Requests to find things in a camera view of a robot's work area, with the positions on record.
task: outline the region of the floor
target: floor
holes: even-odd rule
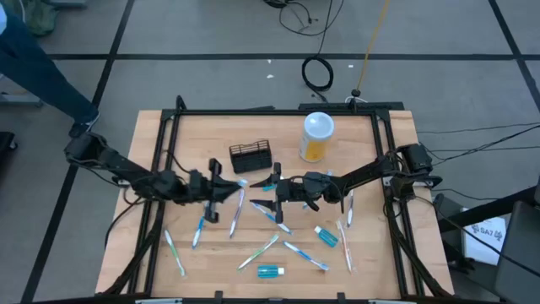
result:
[[[319,19],[312,30],[323,28],[328,1],[302,3]],[[342,102],[355,86],[382,4],[346,1],[328,30],[322,53],[331,54],[335,73],[325,94],[331,102]],[[534,0],[392,1],[362,97],[402,101],[419,131],[540,122],[534,83],[540,79],[539,9]],[[290,11],[283,21],[300,25]],[[94,131],[125,154],[138,111],[171,108],[179,94],[191,109],[294,109],[318,102],[300,66],[320,39],[288,32],[279,25],[278,10],[262,1],[89,0],[87,9],[60,12],[56,30],[40,43],[67,79],[100,106]],[[325,81],[321,67],[307,73],[315,83]],[[20,143],[0,187],[2,303],[21,301],[30,274],[40,280],[30,281],[26,299],[94,292],[117,190],[87,172],[68,170],[62,150],[70,125],[50,106],[0,108],[0,130],[16,133]],[[430,149],[471,149],[522,129],[419,137]],[[497,147],[539,144],[534,130]],[[480,152],[435,168],[442,188],[482,198],[535,185],[539,172],[536,149]],[[482,203],[447,195],[467,207]],[[39,263],[49,248],[44,236],[54,235],[56,223],[48,259]]]

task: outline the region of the wooden table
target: wooden table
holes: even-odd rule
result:
[[[161,111],[139,112],[133,135],[129,159],[150,168]],[[258,139],[270,141],[273,160],[282,164],[284,176],[303,175],[306,171],[342,175],[375,159],[373,131],[368,117],[334,117],[336,131],[329,144],[327,157],[318,163],[303,161],[298,155],[302,132],[300,116],[185,116],[181,117],[175,155],[185,168],[197,168],[209,175],[208,159],[215,157],[223,165],[222,177],[238,180],[240,176],[250,183],[269,176],[271,169],[235,175],[229,158],[229,147],[249,144]],[[417,143],[418,139],[410,111],[391,111],[391,124],[396,146]],[[178,168],[173,169],[185,176]],[[417,194],[429,198],[429,190],[418,188]],[[327,228],[338,236],[335,220],[341,216],[339,204],[318,202],[317,213],[302,209],[302,203],[283,205],[284,224],[294,234],[289,236],[249,204],[249,199],[272,199],[273,192],[246,188],[246,200],[236,226],[234,237],[229,239],[230,223],[238,206],[238,194],[233,194],[224,204],[218,205],[220,222],[206,223],[200,242],[192,250],[192,239],[197,223],[203,215],[202,204],[185,207],[167,203],[164,227],[175,242],[187,277],[180,276],[171,250],[163,237],[159,244],[154,288],[156,297],[213,297],[222,290],[228,298],[329,298],[344,292],[348,299],[398,298],[397,277],[390,232],[382,214],[382,190],[379,180],[354,190],[354,219],[347,229],[349,246],[354,257],[356,272],[350,274],[340,246],[330,248],[313,231],[316,225]],[[116,203],[116,214],[127,205],[122,197]],[[96,291],[103,291],[125,268],[135,248],[142,207],[137,207],[121,219],[113,229],[105,251]],[[441,286],[453,293],[451,278],[446,265],[434,209],[421,200],[409,203],[414,238],[418,256]],[[236,268],[275,233],[279,241],[251,263],[247,269]],[[305,261],[285,247],[281,241],[290,241],[313,258],[330,266],[327,272]],[[413,279],[408,259],[403,254],[407,273],[408,292],[414,293]],[[285,267],[285,275],[277,279],[257,278],[257,265],[277,264]],[[138,290],[146,273],[147,262],[142,263]]]

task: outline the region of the plastic bottle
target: plastic bottle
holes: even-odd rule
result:
[[[273,279],[285,274],[285,268],[276,265],[261,265],[256,270],[256,275],[261,279]]]
[[[334,121],[323,112],[314,112],[304,120],[304,132],[300,140],[300,157],[317,162],[324,158],[327,143],[334,133]]]
[[[330,231],[323,229],[320,226],[315,227],[315,233],[323,242],[332,248],[334,248],[339,242],[338,238],[330,233]]]

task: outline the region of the shoe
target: shoe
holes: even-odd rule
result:
[[[84,133],[90,131],[90,129],[95,125],[95,123],[100,118],[100,113],[98,112],[98,115],[90,122],[85,123],[74,123],[71,126],[71,130],[69,130],[69,137],[70,138],[77,138]]]

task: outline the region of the person's leg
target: person's leg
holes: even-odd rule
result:
[[[0,35],[0,73],[76,123],[92,122],[98,116],[95,106],[64,78],[26,25],[7,9],[6,15],[8,26]]]

